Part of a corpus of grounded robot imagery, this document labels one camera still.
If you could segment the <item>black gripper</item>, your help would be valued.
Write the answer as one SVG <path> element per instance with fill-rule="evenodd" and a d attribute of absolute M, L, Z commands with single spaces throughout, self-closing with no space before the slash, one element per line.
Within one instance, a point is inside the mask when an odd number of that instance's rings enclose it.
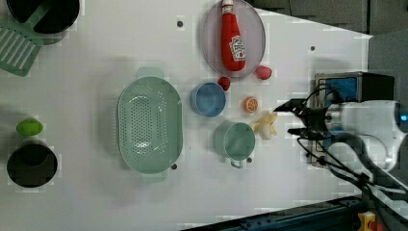
<path fill-rule="evenodd" d="M 291 128 L 288 133 L 307 140 L 323 140 L 327 132 L 325 125 L 326 108 L 305 108 L 305 98 L 292 98 L 274 109 L 275 112 L 300 113 L 304 128 Z"/>

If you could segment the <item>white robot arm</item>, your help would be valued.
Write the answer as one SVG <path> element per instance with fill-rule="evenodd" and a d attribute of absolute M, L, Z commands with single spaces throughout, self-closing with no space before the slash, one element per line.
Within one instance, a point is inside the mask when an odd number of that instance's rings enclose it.
<path fill-rule="evenodd" d="M 398 101 L 369 100 L 309 108 L 305 98 L 294 98 L 275 112 L 298 117 L 305 127 L 288 132 L 308 141 L 335 142 L 343 134 L 350 135 L 343 141 L 361 139 L 368 157 L 384 170 L 396 166 L 402 145 L 407 142 L 407 113 Z"/>

